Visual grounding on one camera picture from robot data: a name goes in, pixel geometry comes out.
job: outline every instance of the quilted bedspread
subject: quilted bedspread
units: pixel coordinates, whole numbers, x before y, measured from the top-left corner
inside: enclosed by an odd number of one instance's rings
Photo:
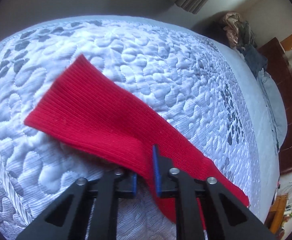
[[[258,214],[252,122],[234,74],[212,40],[144,23],[60,21],[0,43],[0,231],[7,239],[15,239],[76,178],[98,178],[112,166],[23,124],[81,53],[212,159]],[[138,182],[137,197],[120,201],[117,239],[175,238],[174,224]]]

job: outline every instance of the light blue pillow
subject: light blue pillow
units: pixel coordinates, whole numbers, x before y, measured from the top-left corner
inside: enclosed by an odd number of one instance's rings
[[[287,118],[284,103],[276,83],[267,72],[264,72],[264,69],[259,71],[256,80],[262,90],[270,113],[273,137],[277,152],[279,152],[287,134]]]

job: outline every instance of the bed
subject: bed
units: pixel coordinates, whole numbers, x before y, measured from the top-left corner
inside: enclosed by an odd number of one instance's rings
[[[138,53],[132,43],[139,46]],[[169,51],[174,52],[173,60]],[[212,159],[249,197],[251,211],[265,221],[279,178],[278,153],[261,89],[245,61],[236,51],[175,25],[137,17],[89,16],[35,25],[0,43],[2,236],[15,239],[76,178],[96,178],[106,165],[94,158],[88,161],[84,154],[23,125],[52,82],[81,53]],[[149,84],[138,81],[132,64],[140,64],[140,70],[146,65],[153,68],[151,77],[145,78]],[[201,70],[197,76],[194,68]],[[170,87],[159,82],[162,73],[169,74]],[[141,93],[144,88],[150,96]],[[208,88],[218,91],[217,96],[206,93]],[[175,118],[167,118],[173,112]],[[209,143],[207,127],[219,131],[214,134],[216,143]],[[174,225],[143,185],[136,200],[120,203],[118,239],[175,237]]]

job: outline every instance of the pile of clothes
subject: pile of clothes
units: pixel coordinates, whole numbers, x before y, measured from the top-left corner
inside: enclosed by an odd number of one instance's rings
[[[248,21],[245,21],[239,13],[229,12],[220,20],[231,48],[236,50],[245,60],[255,78],[259,71],[267,69],[268,60],[257,51],[253,33]]]

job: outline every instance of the triangular cutout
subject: triangular cutout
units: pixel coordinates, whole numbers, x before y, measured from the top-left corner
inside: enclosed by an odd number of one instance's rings
[[[234,227],[247,221],[245,214],[243,214],[241,210],[235,206],[235,204],[232,203],[232,201],[230,201],[224,194],[219,193],[219,198],[225,210],[228,223],[231,226]]]
[[[45,219],[47,223],[57,227],[62,227],[65,223],[69,208],[73,202],[74,195],[69,195],[65,198]]]

